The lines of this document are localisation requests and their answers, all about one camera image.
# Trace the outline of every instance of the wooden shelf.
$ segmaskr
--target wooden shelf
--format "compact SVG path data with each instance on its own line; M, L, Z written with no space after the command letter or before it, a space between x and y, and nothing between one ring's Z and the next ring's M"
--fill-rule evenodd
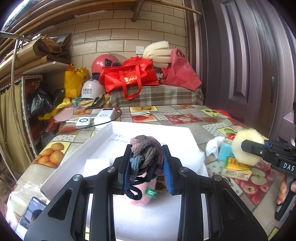
M54 61L27 70L23 72L22 75L53 74L57 72L66 71L68 66L68 64Z

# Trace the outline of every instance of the brick-pattern wall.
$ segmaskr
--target brick-pattern wall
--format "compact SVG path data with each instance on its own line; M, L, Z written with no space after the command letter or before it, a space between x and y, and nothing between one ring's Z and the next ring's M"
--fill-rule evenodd
M182 0L173 0L183 4ZM49 36L71 33L65 46L77 67L86 67L91 77L91 64L105 53L114 54L120 61L137 56L136 46L147 46L157 41L168 41L170 48L186 54L185 12L174 8L144 3L138 20L133 23L133 12L126 9L92 12L50 26L42 32ZM51 91L63 87L63 73L45 76Z

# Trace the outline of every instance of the black cable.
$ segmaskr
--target black cable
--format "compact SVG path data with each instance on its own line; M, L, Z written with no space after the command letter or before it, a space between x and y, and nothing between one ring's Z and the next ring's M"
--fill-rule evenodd
M77 128L77 130L62 131L62 132L58 132L57 134L60 135L60 134L67 133L67 132L73 132L73 131L78 131L78 130L82 130L82 129L87 129L87 128L94 127L94 126L99 126L99 125L108 124L108 123L110 123L111 121L114 121L114 120L118 119L118 118L121 116L121 114L122 114L122 110L118 110L118 111L120 111L119 116L116 117L116 118L114 118L113 120L110 120L110 121L107 121L107 122L104 122L104 123L100 123L100 124L96 124L96 125L92 125L92 126L86 126L86 127L82 127L82 128Z

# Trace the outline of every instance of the red tote bag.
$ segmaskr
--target red tote bag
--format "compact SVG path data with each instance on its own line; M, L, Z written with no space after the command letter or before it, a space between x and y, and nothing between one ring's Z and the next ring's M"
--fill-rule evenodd
M196 90L201 85L201 81L181 50L173 49L170 59L171 65L167 69L161 68L164 75L161 83L163 85L183 87L192 91Z
M122 87L126 99L136 97L141 92L143 85L158 85L152 59L141 57L131 57L119 67L103 67L99 82L105 85L108 94L112 90ZM138 91L129 96L128 85L137 85Z

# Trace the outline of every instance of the pink fuzzy item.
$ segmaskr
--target pink fuzzy item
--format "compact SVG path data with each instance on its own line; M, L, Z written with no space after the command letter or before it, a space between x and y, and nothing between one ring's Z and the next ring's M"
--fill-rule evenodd
M156 178L155 179L152 179L150 182L148 183L142 183L140 185L137 185L136 186L137 188L139 188L141 191L142 191L142 198L140 200L132 200L131 199L131 204L134 204L135 206L144 206L146 205L151 197L149 196L146 196L145 195L145 191L146 191L146 188L151 188L151 189L155 189L156 187Z

